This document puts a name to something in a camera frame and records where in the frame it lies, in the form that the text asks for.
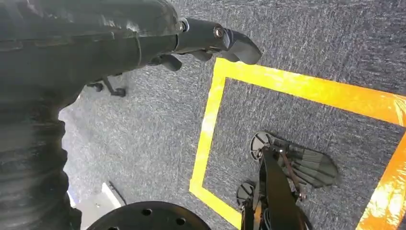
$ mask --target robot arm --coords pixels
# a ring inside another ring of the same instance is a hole
[[[0,0],[0,229],[72,230],[59,111],[102,77],[162,64],[173,54],[261,57],[217,23],[179,20],[164,0]]]

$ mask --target yellow tape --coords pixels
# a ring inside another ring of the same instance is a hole
[[[406,97],[263,66],[219,59],[227,77],[406,126]]]
[[[203,188],[204,174],[206,171],[207,161],[209,159],[210,147],[212,144],[214,127],[223,97],[224,85],[226,78],[221,66],[214,68],[212,87],[207,99],[206,111],[202,122],[202,130],[197,147],[196,160],[194,163],[193,174],[190,181],[189,191],[197,198],[201,199],[211,209],[226,219],[229,223],[240,229],[241,214],[227,205],[224,201],[217,198],[211,192]]]
[[[218,58],[207,100],[190,192],[220,216],[240,228],[241,214],[203,188],[214,127],[225,78],[229,77],[353,113],[406,126],[406,97],[262,66]],[[357,230],[395,230],[406,211],[406,135],[399,143],[375,189]]]
[[[395,230],[406,212],[406,135],[367,205],[357,230]]]

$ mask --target gray carpet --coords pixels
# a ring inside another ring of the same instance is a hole
[[[220,22],[249,35],[261,65],[406,95],[404,1],[177,0],[182,16]],[[112,181],[127,202],[163,200],[189,208],[213,229],[233,229],[188,192],[214,61],[181,57],[170,72],[147,67],[112,79],[128,96],[85,88],[61,113],[65,167],[77,199]],[[351,230],[405,129],[227,80],[204,187],[235,207],[237,186],[257,165],[248,141],[272,131],[325,152],[340,181],[306,187],[303,209],[315,229]],[[400,229],[406,229],[403,223]]]

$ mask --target mounting hole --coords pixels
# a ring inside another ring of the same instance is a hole
[[[143,209],[143,210],[141,211],[141,213],[142,213],[142,215],[144,215],[144,216],[149,216],[149,215],[151,215],[152,210],[151,210],[151,209]]]
[[[185,218],[177,218],[176,223],[178,225],[184,225],[186,223],[186,220],[185,220]]]

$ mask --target black plastic part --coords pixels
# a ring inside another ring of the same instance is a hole
[[[118,208],[93,223],[88,230],[209,230],[196,214],[161,201],[133,203]]]
[[[118,97],[125,97],[126,91],[124,88],[117,88],[113,89],[112,84],[110,83],[108,77],[103,78],[103,83],[106,85],[107,89],[109,90],[111,96],[118,96]]]
[[[305,230],[306,225],[302,219],[296,201],[282,169],[272,156],[272,150],[264,146],[263,158],[260,163],[259,184],[265,182],[268,210],[271,215],[273,230]]]
[[[207,61],[212,52],[220,52],[229,61],[251,65],[262,56],[251,39],[240,32],[223,28],[218,23],[191,18],[187,18],[185,23],[188,30],[178,35],[174,53],[190,53],[199,60]],[[221,30],[221,37],[215,35],[215,29]]]
[[[249,199],[254,198],[254,185],[252,182],[244,182],[240,187],[237,189],[237,204],[240,208],[244,205]]]
[[[171,71],[178,71],[182,67],[182,63],[173,55],[160,55],[153,58],[149,63],[149,66],[163,65]]]
[[[315,188],[332,185],[338,175],[337,167],[333,161],[325,154],[310,149],[306,149],[294,143],[268,132],[258,132],[254,135],[250,143],[250,154],[253,159],[258,160],[262,156],[261,149],[268,145],[272,148],[272,155],[282,167],[287,177],[291,177],[279,151],[286,152],[293,172],[302,184],[311,184]]]

